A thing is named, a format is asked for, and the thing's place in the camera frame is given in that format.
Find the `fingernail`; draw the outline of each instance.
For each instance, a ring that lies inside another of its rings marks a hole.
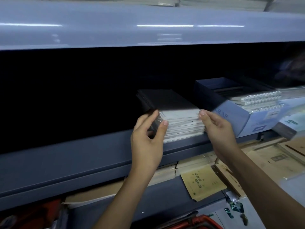
[[[203,116],[203,115],[205,115],[205,114],[206,114],[206,113],[205,113],[204,110],[200,110],[199,115]]]

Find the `hand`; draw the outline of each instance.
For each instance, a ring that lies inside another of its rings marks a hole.
[[[132,145],[132,170],[145,172],[151,177],[155,173],[163,156],[163,140],[166,134],[168,121],[162,121],[158,127],[154,139],[150,139],[147,130],[158,116],[155,110],[139,117],[131,135]]]
[[[199,112],[217,157],[228,165],[231,156],[243,153],[237,145],[230,122],[206,110]]]

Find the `shelf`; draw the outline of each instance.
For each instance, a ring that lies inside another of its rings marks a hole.
[[[305,41],[305,15],[0,0],[0,50]]]
[[[128,175],[130,135],[126,130],[50,146],[0,154],[0,211]],[[275,137],[273,131],[264,138]],[[256,139],[258,134],[237,138]],[[160,165],[212,150],[206,134],[164,145]]]
[[[189,196],[183,180],[179,176],[169,181],[147,187],[133,218],[133,221],[145,218],[146,223],[141,223],[141,221],[139,221],[134,227],[143,228],[142,224],[147,224],[147,220],[150,220],[147,225],[150,225],[151,228],[153,225],[157,226],[160,223],[166,222],[166,220],[195,211],[198,208],[224,198],[225,195],[220,191],[196,202]],[[109,198],[72,209],[69,214],[68,228],[92,228],[112,199],[113,198]]]

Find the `left hand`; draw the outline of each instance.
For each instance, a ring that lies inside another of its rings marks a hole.
[[[145,172],[153,176],[163,156],[163,140],[168,127],[168,121],[162,121],[154,139],[147,136],[147,130],[158,116],[155,110],[150,116],[142,115],[137,120],[131,135],[132,170]]]

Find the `forearm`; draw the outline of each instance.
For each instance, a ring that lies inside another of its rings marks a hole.
[[[267,229],[304,228],[305,208],[244,153],[228,158],[228,166]]]
[[[93,228],[129,228],[135,209],[151,178],[152,175],[132,169],[123,186]]]

